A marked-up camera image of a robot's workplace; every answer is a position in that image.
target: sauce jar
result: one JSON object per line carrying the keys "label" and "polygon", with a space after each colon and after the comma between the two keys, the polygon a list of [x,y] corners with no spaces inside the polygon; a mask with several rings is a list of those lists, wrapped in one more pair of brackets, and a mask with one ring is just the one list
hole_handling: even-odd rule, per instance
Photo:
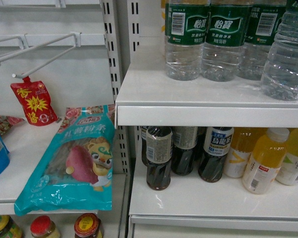
{"label": "sauce jar", "polygon": [[60,232],[55,223],[44,215],[36,218],[30,227],[32,236],[35,238],[60,238]]}
{"label": "sauce jar", "polygon": [[22,238],[22,230],[11,216],[0,216],[0,238]]}
{"label": "sauce jar", "polygon": [[101,220],[93,213],[85,213],[77,218],[75,225],[75,238],[103,238],[104,228]]}

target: bottled water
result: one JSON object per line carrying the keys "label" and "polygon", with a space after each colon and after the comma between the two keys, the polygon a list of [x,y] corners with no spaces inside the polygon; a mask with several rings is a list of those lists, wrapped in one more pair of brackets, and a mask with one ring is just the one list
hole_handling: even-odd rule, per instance
{"label": "bottled water", "polygon": [[298,1],[287,2],[264,67],[261,89],[275,99],[298,99]]}
{"label": "bottled water", "polygon": [[208,26],[208,0],[170,0],[166,72],[176,80],[196,79]]}
{"label": "bottled water", "polygon": [[255,0],[250,15],[248,30],[239,59],[239,77],[260,80],[268,52],[282,16],[286,11],[286,0]]}
{"label": "bottled water", "polygon": [[253,0],[211,0],[210,27],[201,74],[212,81],[234,79]]}

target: bottle cap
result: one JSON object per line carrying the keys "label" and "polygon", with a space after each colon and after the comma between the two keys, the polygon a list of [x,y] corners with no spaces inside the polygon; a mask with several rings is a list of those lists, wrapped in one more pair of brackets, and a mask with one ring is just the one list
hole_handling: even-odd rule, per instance
{"label": "bottle cap", "polygon": [[277,142],[285,142],[289,136],[289,130],[287,128],[271,127],[266,132],[267,136]]}
{"label": "bottle cap", "polygon": [[40,237],[50,231],[51,219],[44,215],[36,218],[31,226],[30,230],[35,237]]}
{"label": "bottle cap", "polygon": [[99,219],[93,213],[85,213],[77,218],[74,231],[79,237],[89,237],[95,233],[99,226]]}

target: bottle label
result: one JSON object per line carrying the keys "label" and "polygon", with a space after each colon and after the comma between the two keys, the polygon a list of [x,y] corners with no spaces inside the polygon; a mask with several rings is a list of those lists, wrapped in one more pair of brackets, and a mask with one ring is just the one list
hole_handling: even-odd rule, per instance
{"label": "bottle label", "polygon": [[172,156],[172,133],[156,137],[147,131],[147,159],[156,164],[168,162]]}
{"label": "bottle label", "polygon": [[147,131],[148,127],[149,126],[144,126],[144,125],[141,127],[141,138],[143,140],[146,140],[146,131]]}
{"label": "bottle label", "polygon": [[254,5],[250,14],[245,42],[271,46],[285,11],[285,6]]}
{"label": "bottle label", "polygon": [[251,6],[211,5],[206,42],[216,46],[242,46],[250,11]]}
{"label": "bottle label", "polygon": [[192,149],[197,144],[197,134],[197,126],[176,126],[173,134],[173,143],[180,149]]}
{"label": "bottle label", "polygon": [[200,45],[205,42],[209,6],[170,4],[168,42],[178,45]]}
{"label": "bottle label", "polygon": [[204,150],[213,156],[223,156],[229,151],[229,146],[232,141],[234,129],[228,131],[216,130],[213,127],[208,127]]}
{"label": "bottle label", "polygon": [[298,0],[287,0],[287,10],[298,11]]}
{"label": "bottle label", "polygon": [[298,183],[298,157],[287,153],[276,179],[286,185]]}
{"label": "bottle label", "polygon": [[265,193],[270,184],[275,180],[279,169],[261,165],[255,160],[253,154],[251,154],[243,175],[243,184],[248,190],[254,193]]}
{"label": "bottle label", "polygon": [[225,160],[224,174],[232,178],[242,177],[250,155],[251,152],[240,152],[231,147]]}

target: yellow drink bottle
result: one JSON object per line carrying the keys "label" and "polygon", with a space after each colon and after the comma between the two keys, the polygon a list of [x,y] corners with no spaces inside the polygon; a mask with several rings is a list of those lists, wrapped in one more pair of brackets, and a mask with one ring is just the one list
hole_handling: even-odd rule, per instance
{"label": "yellow drink bottle", "polygon": [[242,178],[248,191],[263,194],[268,190],[286,155],[288,136],[286,128],[268,128],[258,139]]}
{"label": "yellow drink bottle", "polygon": [[231,178],[243,176],[249,157],[258,138],[267,128],[235,127],[232,143],[224,165],[224,174]]}
{"label": "yellow drink bottle", "polygon": [[276,180],[285,185],[298,184],[298,128],[291,131],[286,143],[287,154]]}

